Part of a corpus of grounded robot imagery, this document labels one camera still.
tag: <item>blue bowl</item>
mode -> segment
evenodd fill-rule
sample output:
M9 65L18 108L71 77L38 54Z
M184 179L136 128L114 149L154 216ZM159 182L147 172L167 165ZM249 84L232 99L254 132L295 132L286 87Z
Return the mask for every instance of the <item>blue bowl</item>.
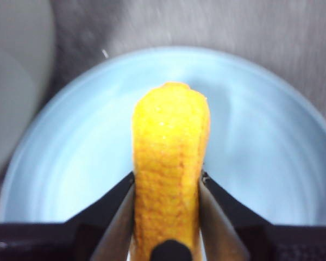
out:
M272 73L202 48L111 59L61 90L21 140L4 182L2 222L65 221L133 168L131 114L164 82L208 98L204 169L273 223L326 225L326 122Z

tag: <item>black rubber tip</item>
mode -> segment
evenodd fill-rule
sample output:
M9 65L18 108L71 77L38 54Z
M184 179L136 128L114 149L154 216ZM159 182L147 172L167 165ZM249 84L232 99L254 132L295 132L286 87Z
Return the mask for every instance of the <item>black rubber tip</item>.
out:
M175 240L167 240L156 246L150 261L192 261L190 250Z

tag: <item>gray background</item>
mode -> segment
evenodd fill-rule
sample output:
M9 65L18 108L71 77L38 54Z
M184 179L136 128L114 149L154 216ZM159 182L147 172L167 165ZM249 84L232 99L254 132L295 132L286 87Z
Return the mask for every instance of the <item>gray background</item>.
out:
M285 79L326 118L326 0L51 0L57 37L41 107L89 68L137 49L229 52Z

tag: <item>yellow orange peel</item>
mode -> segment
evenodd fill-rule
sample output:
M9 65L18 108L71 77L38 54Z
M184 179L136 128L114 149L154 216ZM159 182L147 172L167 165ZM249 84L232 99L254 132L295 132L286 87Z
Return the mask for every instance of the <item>yellow orange peel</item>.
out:
M152 89L132 121L135 174L132 261L149 261L166 240L186 245L201 260L198 178L209 138L206 98L183 83Z

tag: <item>metal tongs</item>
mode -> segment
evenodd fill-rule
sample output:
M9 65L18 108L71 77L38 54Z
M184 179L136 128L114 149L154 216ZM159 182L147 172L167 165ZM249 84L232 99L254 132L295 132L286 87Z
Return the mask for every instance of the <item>metal tongs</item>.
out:
M0 224L0 260L100 261L127 259L134 213L130 173L102 198L65 223ZM221 188L199 180L200 230L208 261L326 260L326 227L277 226ZM191 261L183 244L168 240L151 261Z

